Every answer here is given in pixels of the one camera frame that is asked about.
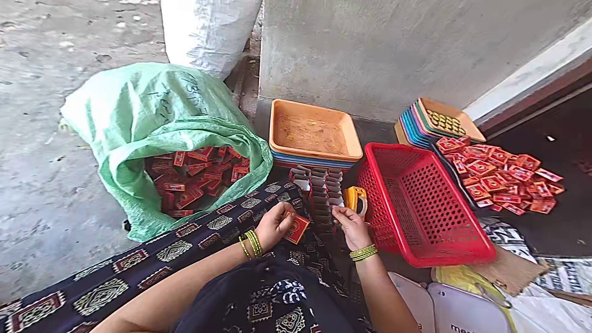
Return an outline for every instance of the orange plastic tray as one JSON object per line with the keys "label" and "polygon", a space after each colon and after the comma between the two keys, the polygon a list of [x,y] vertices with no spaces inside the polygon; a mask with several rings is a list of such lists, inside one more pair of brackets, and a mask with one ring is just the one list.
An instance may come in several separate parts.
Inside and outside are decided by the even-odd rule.
{"label": "orange plastic tray", "polygon": [[[439,127],[436,127],[432,123],[432,120],[427,115],[426,110],[432,110],[437,113],[441,113],[445,116],[449,116],[449,117],[458,119],[461,122],[462,128],[466,131],[466,135],[470,136],[471,139],[473,139],[475,141],[485,142],[485,137],[483,136],[483,134],[481,134],[481,131],[479,131],[477,126],[475,126],[475,124],[473,123],[471,118],[469,118],[469,115],[462,112],[461,109],[451,107],[451,106],[448,106],[446,104],[442,104],[442,103],[439,103],[436,101],[432,101],[432,100],[430,100],[428,98],[424,98],[424,97],[419,98],[419,105],[421,106],[420,107],[421,110],[418,110],[418,111],[423,113],[422,118],[425,119],[425,121],[427,121],[427,124],[429,125],[429,127],[431,127],[431,129],[439,129],[440,130]],[[446,133],[450,133],[451,135],[458,137],[458,135],[456,133],[449,132],[446,130],[441,130],[441,131],[446,132]]]}
{"label": "orange plastic tray", "polygon": [[403,128],[401,127],[400,120],[395,124],[395,134],[397,135],[397,141],[399,141],[400,144],[411,146],[409,144],[409,141],[407,141],[407,138],[405,137],[405,133],[403,133]]}
{"label": "orange plastic tray", "polygon": [[353,120],[345,112],[274,100],[269,145],[294,156],[356,162],[363,157]]}

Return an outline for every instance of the colorful tray stack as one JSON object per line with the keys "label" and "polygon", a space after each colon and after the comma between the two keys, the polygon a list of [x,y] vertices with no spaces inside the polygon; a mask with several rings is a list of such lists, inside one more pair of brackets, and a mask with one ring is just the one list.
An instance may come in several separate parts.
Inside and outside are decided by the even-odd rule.
{"label": "colorful tray stack", "polygon": [[395,132],[399,143],[425,149],[429,148],[431,137],[467,135],[474,142],[485,142],[483,134],[461,109],[423,97],[403,112]]}
{"label": "colorful tray stack", "polygon": [[[290,147],[289,140],[282,140],[281,135],[285,133],[282,127],[292,126],[294,119],[298,119],[300,123],[310,122],[311,126],[337,124],[343,134],[343,144],[347,152],[315,151],[313,145],[308,149]],[[286,100],[274,100],[272,103],[269,147],[274,155],[274,165],[283,168],[302,165],[307,168],[334,168],[345,172],[363,157],[356,128],[347,113]]]}

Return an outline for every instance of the hand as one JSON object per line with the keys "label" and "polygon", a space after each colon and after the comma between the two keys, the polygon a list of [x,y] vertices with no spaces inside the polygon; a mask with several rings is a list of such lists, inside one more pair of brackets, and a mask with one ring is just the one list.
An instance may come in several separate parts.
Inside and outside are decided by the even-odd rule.
{"label": "hand", "polygon": [[290,228],[292,228],[295,215],[296,211],[287,202],[278,203],[263,215],[261,222],[259,222],[259,225],[255,229],[263,252],[267,252],[273,248]]}
{"label": "hand", "polygon": [[357,251],[372,245],[372,240],[368,235],[366,223],[360,215],[347,207],[332,207],[333,216],[337,219],[337,224],[341,224],[345,241],[351,251]]}

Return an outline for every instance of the green bangle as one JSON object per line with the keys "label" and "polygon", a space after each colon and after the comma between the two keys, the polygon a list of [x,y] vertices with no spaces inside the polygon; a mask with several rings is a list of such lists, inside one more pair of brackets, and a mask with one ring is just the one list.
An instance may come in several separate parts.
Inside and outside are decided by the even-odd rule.
{"label": "green bangle", "polygon": [[249,252],[247,251],[247,248],[246,248],[246,246],[244,245],[244,243],[243,243],[243,239],[240,237],[240,235],[239,235],[239,241],[240,241],[240,246],[242,246],[242,247],[243,247],[244,254],[246,254],[246,255],[247,255],[247,258],[248,258],[249,260],[251,260],[251,255],[250,255],[250,254],[249,254]]}
{"label": "green bangle", "polygon": [[257,234],[255,233],[255,231],[249,230],[246,233],[244,233],[244,235],[247,236],[247,238],[249,238],[251,246],[253,247],[253,251],[255,252],[255,257],[261,258],[261,256],[263,255],[263,251],[261,249],[261,244],[259,243],[259,239],[257,238]]}
{"label": "green bangle", "polygon": [[361,261],[361,260],[369,258],[377,253],[378,253],[378,250],[376,249],[376,245],[372,244],[372,245],[367,246],[363,249],[359,249],[357,251],[351,252],[349,254],[349,256],[353,261]]}

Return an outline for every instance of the perforated basket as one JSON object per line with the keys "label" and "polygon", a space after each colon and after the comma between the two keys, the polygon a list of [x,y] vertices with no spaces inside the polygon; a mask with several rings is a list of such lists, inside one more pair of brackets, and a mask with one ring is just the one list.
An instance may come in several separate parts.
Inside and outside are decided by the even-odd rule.
{"label": "perforated basket", "polygon": [[493,244],[433,152],[371,142],[358,182],[377,246],[415,267],[492,261]]}

